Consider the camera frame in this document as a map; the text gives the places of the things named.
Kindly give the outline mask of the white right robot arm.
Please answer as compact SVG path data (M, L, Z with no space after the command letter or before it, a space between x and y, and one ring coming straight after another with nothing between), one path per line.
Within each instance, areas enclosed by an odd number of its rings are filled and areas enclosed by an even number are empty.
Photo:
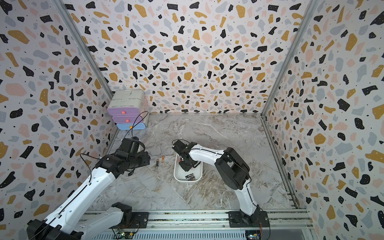
M240 203L240 216L233 217L235 223L245 224L247 227L259 224L260 207L252 193L250 168L233 148L214 150L195 142L184 144L177 140L173 144L173 150L181 158L179 165L185 172L199 162L216 167L224 183L235 191Z

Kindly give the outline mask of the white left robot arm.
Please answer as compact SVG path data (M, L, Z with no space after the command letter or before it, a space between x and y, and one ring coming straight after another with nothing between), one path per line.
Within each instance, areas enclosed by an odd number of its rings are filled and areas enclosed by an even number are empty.
M80 223L81 217L96 198L120 175L150 163L148 152L117 151L100 159L87 180L44 220L29 221L30 240L90 240L113 227L139 224L133 219L132 207L117 202L103 213Z

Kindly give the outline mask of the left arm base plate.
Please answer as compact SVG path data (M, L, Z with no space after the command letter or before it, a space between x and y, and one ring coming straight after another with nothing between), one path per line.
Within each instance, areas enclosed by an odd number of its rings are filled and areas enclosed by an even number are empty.
M128 212L123 214L122 221L114 226L115 229L146 229L149 212Z

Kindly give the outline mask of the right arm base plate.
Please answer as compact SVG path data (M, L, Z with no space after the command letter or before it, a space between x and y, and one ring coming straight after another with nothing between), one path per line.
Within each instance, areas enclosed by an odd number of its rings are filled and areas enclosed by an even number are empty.
M228 212L231 228L268 228L270 221L265 211L256 210L251 216L241 211Z

